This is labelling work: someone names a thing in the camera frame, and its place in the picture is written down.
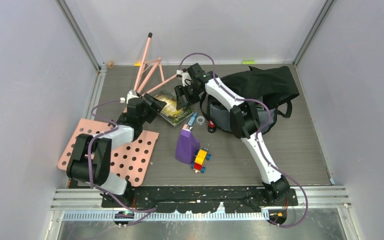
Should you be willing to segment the dark green book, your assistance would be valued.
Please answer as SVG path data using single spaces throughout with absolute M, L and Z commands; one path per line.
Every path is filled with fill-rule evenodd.
M 177 99 L 168 91 L 162 90 L 154 94 L 153 97 L 166 103 L 165 107 L 161 110 L 160 115 L 174 127 L 194 114 L 191 107 L 177 109 Z

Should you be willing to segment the black backpack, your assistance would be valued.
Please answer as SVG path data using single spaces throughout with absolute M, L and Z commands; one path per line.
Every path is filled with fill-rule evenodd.
M 261 133 L 266 134 L 277 123 L 278 116 L 290 118 L 292 100 L 299 96 L 299 90 L 290 69 L 286 66 L 259 69 L 250 66 L 248 70 L 232 73 L 220 78 L 236 94 L 245 99 L 258 100 L 257 113 L 261 122 Z M 233 134 L 229 111 L 213 96 L 202 95 L 207 100 L 203 117 L 225 133 Z

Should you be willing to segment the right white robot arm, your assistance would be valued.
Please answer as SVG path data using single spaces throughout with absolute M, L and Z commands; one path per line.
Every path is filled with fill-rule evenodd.
M 236 94 L 214 72 L 205 72 L 198 63 L 178 69 L 176 76 L 182 79 L 182 84 L 175 87 L 177 108 L 194 105 L 200 100 L 200 95 L 207 94 L 229 111 L 231 132 L 251 153 L 261 175 L 267 202 L 279 205 L 285 199 L 290 184 L 263 140 L 257 111 L 259 101 Z

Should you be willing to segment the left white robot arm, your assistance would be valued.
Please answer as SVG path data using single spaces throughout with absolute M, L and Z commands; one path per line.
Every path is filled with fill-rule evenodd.
M 148 93 L 138 95 L 134 90 L 129 92 L 129 96 L 118 99 L 117 103 L 126 104 L 126 111 L 117 121 L 108 121 L 111 129 L 96 134 L 81 133 L 76 137 L 66 165 L 66 175 L 71 180 L 114 194 L 116 203 L 128 207 L 133 202 L 133 193 L 127 190 L 127 180 L 111 172 L 112 151 L 136 141 L 144 123 L 152 123 L 167 104 Z

